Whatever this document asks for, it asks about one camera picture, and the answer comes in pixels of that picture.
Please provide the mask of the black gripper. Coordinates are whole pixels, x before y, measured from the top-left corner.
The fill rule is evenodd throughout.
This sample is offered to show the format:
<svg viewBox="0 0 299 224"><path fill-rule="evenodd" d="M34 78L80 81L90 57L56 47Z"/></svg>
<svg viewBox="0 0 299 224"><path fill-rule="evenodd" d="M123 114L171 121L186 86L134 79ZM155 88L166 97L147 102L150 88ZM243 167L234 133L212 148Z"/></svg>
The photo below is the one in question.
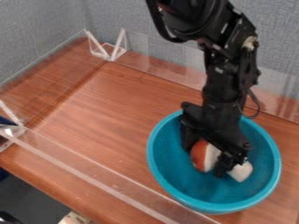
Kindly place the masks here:
<svg viewBox="0 0 299 224"><path fill-rule="evenodd" d="M214 168L216 178L223 178L236 165L246 163L251 150L239 127L246 98L239 94L218 97L203 94L202 105L182 103L182 147L190 151L198 141L206 140L220 150Z"/></svg>

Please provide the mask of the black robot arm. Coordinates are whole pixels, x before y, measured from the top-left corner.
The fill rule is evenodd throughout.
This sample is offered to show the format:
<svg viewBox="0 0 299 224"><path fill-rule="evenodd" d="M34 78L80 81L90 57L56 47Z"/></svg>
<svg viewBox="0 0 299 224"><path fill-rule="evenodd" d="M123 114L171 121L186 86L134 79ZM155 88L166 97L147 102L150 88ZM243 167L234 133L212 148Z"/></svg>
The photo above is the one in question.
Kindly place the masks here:
<svg viewBox="0 0 299 224"><path fill-rule="evenodd" d="M230 0L144 1L160 36L174 43L194 41L203 51L203 103L182 104L182 147L194 152L206 142L219 149L212 170L220 178L246 164L252 149L239 124L247 99L258 100L256 27Z"/></svg>

